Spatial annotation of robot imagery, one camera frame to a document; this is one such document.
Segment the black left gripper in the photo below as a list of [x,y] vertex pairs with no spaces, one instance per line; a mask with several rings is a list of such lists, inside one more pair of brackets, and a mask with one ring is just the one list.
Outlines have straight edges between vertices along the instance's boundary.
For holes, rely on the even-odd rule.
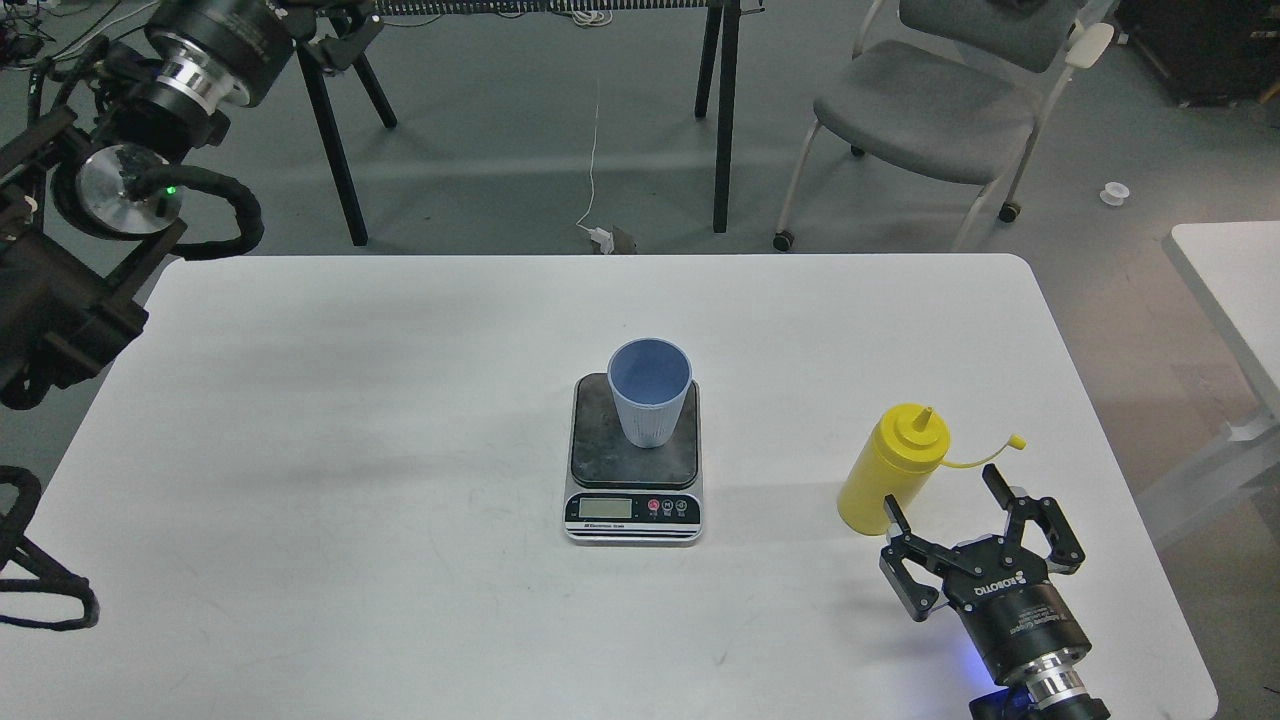
[[[321,37],[317,22],[334,35]],[[294,44],[269,1],[161,1],[145,36],[163,64],[157,82],[202,109],[256,108],[289,59],[351,68],[381,32],[375,1],[296,1]]]

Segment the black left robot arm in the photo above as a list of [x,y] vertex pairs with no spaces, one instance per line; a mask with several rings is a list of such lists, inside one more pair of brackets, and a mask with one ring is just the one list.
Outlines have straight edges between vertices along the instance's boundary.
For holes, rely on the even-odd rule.
[[3,146],[3,406],[99,377],[148,314],[137,293],[168,258],[255,250],[255,193],[192,165],[221,142],[225,106],[255,108],[296,61],[351,242],[365,246],[355,181],[326,77],[355,70],[387,128],[398,123],[367,50],[381,1],[160,1],[143,56],[97,35],[73,67],[32,69],[26,128]]

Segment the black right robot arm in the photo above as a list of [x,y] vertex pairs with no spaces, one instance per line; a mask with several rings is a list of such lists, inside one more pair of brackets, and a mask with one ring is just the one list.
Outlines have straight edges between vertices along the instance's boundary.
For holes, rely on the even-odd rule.
[[1075,573],[1084,550],[1056,498],[1011,488],[993,464],[982,477],[1007,512],[1002,534],[943,547],[915,533],[887,495],[881,571],[913,621],[955,610],[1000,688],[969,703],[972,717],[1108,719],[1075,669],[1092,643],[1050,579]]

